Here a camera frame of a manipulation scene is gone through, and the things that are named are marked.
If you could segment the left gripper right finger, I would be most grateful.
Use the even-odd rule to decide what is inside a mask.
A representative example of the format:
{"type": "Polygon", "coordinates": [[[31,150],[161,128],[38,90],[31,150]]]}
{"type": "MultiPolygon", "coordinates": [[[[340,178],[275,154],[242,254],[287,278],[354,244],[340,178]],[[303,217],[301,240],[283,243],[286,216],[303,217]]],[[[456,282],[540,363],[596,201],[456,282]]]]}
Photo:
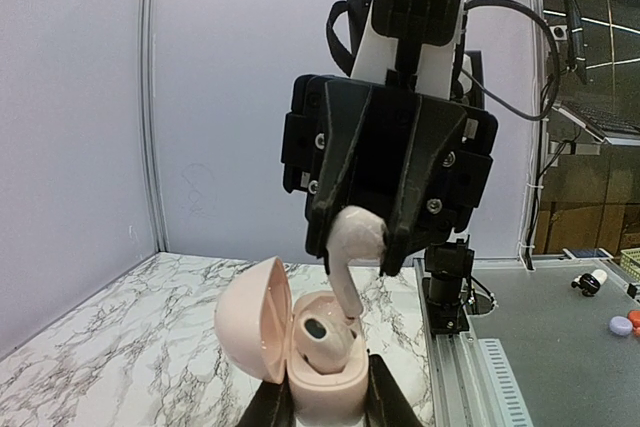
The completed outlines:
{"type": "Polygon", "coordinates": [[[374,427],[422,427],[384,359],[369,356],[364,423],[374,427]]]}

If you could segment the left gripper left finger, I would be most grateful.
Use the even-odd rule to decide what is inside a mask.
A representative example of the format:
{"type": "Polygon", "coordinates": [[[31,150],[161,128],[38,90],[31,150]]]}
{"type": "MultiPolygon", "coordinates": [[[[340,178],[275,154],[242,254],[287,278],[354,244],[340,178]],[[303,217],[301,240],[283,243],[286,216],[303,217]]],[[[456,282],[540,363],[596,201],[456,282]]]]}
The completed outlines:
{"type": "Polygon", "coordinates": [[[294,426],[294,402],[287,382],[263,381],[239,420],[239,427],[294,426]]]}

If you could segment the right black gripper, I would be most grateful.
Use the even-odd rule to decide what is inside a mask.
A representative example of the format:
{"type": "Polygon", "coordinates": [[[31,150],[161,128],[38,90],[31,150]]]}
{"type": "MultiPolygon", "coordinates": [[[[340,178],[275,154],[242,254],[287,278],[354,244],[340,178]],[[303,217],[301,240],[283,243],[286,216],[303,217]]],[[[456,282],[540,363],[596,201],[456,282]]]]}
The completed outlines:
{"type": "Polygon", "coordinates": [[[332,75],[298,77],[285,116],[284,189],[307,195],[306,251],[329,263],[338,212],[386,224],[381,272],[464,231],[493,159],[497,119],[484,109],[332,75]]]}

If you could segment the pink round earbud case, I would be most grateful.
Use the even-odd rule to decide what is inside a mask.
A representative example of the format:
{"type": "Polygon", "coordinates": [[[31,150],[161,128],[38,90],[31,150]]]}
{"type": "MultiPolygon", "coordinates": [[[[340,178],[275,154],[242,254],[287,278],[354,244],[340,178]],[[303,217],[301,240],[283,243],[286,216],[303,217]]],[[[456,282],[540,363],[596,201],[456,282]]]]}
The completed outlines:
{"type": "Polygon", "coordinates": [[[305,426],[352,426],[364,416],[369,355],[361,323],[330,291],[298,299],[272,257],[236,275],[220,295],[214,327],[241,371],[292,394],[305,426]]]}

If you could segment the pink earbud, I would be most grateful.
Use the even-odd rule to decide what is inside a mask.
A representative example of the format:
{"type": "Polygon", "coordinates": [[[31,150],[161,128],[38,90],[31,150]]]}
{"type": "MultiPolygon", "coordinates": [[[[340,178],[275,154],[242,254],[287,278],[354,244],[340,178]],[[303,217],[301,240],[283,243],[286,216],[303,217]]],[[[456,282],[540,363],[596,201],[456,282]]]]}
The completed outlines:
{"type": "Polygon", "coordinates": [[[309,313],[299,318],[293,332],[297,351],[321,375],[344,370],[357,336],[343,322],[309,313]]]}
{"type": "Polygon", "coordinates": [[[346,206],[333,221],[324,259],[329,284],[347,318],[358,318],[364,310],[349,264],[354,260],[381,261],[385,234],[385,221],[359,206],[346,206]]]}

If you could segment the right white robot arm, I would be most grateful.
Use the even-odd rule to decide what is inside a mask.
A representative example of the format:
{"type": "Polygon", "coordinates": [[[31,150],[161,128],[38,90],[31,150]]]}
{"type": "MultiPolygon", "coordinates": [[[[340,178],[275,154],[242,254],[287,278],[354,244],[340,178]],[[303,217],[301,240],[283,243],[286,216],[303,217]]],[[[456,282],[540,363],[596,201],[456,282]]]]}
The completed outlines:
{"type": "Polygon", "coordinates": [[[305,251],[327,254],[336,215],[361,207],[383,219],[382,270],[469,226],[484,193],[498,122],[478,86],[482,57],[465,54],[449,101],[334,75],[293,84],[281,161],[286,192],[306,194],[305,251]]]}

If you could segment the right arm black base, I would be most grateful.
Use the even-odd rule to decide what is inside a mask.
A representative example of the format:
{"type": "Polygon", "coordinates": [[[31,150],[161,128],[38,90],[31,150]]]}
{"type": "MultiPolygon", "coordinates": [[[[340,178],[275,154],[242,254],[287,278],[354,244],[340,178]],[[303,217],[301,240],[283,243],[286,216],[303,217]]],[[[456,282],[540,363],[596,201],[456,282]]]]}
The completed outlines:
{"type": "Polygon", "coordinates": [[[495,294],[472,275],[474,258],[469,237],[426,249],[422,294],[432,336],[470,330],[466,309],[471,315],[481,314],[474,286],[486,295],[489,312],[497,306],[495,294]]]}

